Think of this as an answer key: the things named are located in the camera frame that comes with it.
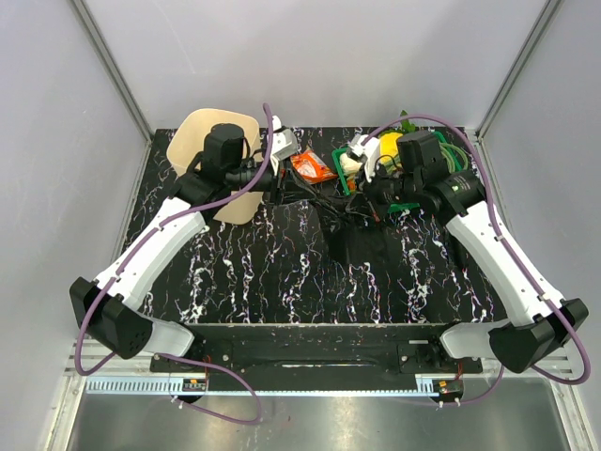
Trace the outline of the green leafy vegetable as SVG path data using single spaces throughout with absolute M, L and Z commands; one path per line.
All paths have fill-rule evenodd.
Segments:
M 417 130 L 417 126 L 408 119 L 403 119 L 400 121 L 400 131 L 402 134 L 408 134 L 415 132 Z

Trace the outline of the beige plastic trash bin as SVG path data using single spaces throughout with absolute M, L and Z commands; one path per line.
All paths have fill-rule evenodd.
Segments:
M 211 128 L 220 123 L 232 123 L 240 126 L 251 150 L 261 147 L 259 124 L 255 118 L 214 108 L 195 110 L 179 126 L 166 152 L 167 159 L 178 177 L 185 173 L 193 157 L 203 151 L 205 136 Z M 244 194 L 222 207 L 214 219 L 237 226 L 250 223 L 258 210 L 260 200 L 260 193 Z

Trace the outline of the green plastic basket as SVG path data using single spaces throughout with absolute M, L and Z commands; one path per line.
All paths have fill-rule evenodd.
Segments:
M 442 135 L 441 132 L 435 131 L 433 129 L 429 129 L 429 131 L 432 132 L 437 137 L 439 143 L 448 143 L 446 141 L 446 138 Z M 359 170 L 354 174 L 346 175 L 343 172 L 341 165 L 339 164 L 339 156 L 341 153 L 342 153 L 342 148 L 338 148 L 338 149 L 335 149 L 331 153 L 331 155 L 333 158 L 334 166 L 336 168 L 338 177 L 342 182 L 343 191 L 344 191 L 345 195 L 351 195 L 351 194 L 354 194 L 356 191 L 355 175 Z M 411 204 L 411 203 L 405 204 L 405 205 L 390 205 L 388 212 L 396 213 L 401 210 L 412 210 L 412 209 L 418 209 L 418 208 L 419 208 L 418 204 Z

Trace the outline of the green long beans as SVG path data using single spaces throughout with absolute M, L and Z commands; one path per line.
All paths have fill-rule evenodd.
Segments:
M 440 143 L 439 147 L 450 173 L 467 170 L 470 167 L 470 158 L 463 148 L 450 143 Z

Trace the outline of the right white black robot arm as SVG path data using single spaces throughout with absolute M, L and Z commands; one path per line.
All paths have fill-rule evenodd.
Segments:
M 458 323 L 427 349 L 427 361 L 446 372 L 462 358 L 492 358 L 522 373 L 571 340 L 589 316 L 579 298 L 568 300 L 536 270 L 489 202 L 485 185 L 469 169 L 452 172 L 429 131 L 400 136 L 402 174 L 379 174 L 381 141 L 359 135 L 348 154 L 362 165 L 359 191 L 377 206 L 397 201 L 419 204 L 450 234 L 487 277 L 506 312 L 506 320 Z

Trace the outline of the black trash bag roll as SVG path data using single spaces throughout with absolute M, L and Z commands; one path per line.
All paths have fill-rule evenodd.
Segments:
M 326 194 L 307 185 L 300 198 L 316 209 L 331 260 L 341 265 L 376 263 L 384 266 L 390 262 L 387 226 L 382 219 L 375 218 L 362 194 Z

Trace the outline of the orange snack packet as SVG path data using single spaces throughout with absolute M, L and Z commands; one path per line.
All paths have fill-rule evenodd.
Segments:
M 337 178 L 321 158 L 309 147 L 290 158 L 295 170 L 309 183 L 316 184 Z

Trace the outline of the yellow white napa cabbage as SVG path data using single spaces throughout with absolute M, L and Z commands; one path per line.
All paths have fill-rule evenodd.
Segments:
M 394 164 L 401 166 L 396 140 L 402 136 L 401 132 L 386 132 L 379 137 L 380 154 L 388 155 L 388 158 L 383 159 L 385 164 L 392 164 L 392 161 L 394 161 Z M 339 164 L 346 175 L 356 173 L 361 167 L 358 161 L 350 157 L 348 148 L 342 148 L 342 153 L 339 156 Z

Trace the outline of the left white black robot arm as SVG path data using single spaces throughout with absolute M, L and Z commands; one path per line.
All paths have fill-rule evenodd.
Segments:
M 140 305 L 179 250 L 208 231 L 216 213 L 248 193 L 276 188 L 299 146 L 278 117 L 271 117 L 261 150 L 233 122 L 209 124 L 190 142 L 182 137 L 182 132 L 174 136 L 170 160 L 184 167 L 156 216 L 95 279 L 77 278 L 69 297 L 80 334 L 93 337 L 112 356 L 127 360 L 141 352 L 167 353 L 181 370 L 193 371 L 204 358 L 199 335 L 174 321 L 141 314 Z

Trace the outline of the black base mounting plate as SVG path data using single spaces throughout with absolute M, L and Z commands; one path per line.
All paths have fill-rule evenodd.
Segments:
M 419 376 L 480 375 L 476 358 L 449 357 L 441 324 L 194 325 L 193 356 L 239 374 L 257 392 L 422 392 Z

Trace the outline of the aluminium frame rail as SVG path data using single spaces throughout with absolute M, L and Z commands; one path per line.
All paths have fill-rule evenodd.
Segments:
M 209 392 L 195 412 L 161 395 L 82 394 L 69 450 L 594 450 L 574 390 L 494 364 L 442 407 L 409 393 L 353 392 L 371 366 L 286 364 L 250 378 L 259 395 Z

